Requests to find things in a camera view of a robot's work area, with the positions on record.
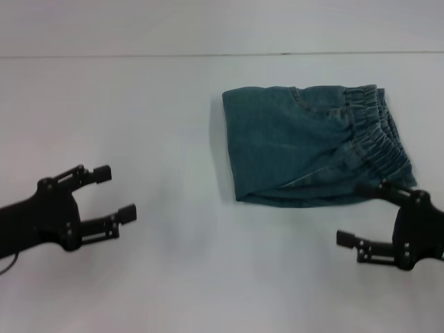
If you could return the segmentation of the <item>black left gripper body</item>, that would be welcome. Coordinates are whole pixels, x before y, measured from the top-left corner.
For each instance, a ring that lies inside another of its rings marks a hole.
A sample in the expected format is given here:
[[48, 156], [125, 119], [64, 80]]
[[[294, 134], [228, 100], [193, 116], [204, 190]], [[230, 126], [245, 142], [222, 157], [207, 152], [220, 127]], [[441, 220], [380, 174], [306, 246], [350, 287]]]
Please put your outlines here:
[[26, 200], [1, 208], [1, 258], [45, 243], [71, 252], [81, 246], [80, 215], [71, 190], [53, 178]]

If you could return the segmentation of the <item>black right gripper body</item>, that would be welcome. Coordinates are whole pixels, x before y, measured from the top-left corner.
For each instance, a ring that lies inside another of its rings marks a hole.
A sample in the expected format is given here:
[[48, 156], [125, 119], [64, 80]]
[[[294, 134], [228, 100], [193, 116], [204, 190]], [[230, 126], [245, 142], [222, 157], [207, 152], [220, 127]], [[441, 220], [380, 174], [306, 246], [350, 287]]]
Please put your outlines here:
[[443, 261], [443, 212], [434, 207], [428, 192], [415, 190], [400, 206], [392, 242], [401, 270], [411, 270], [423, 259]]

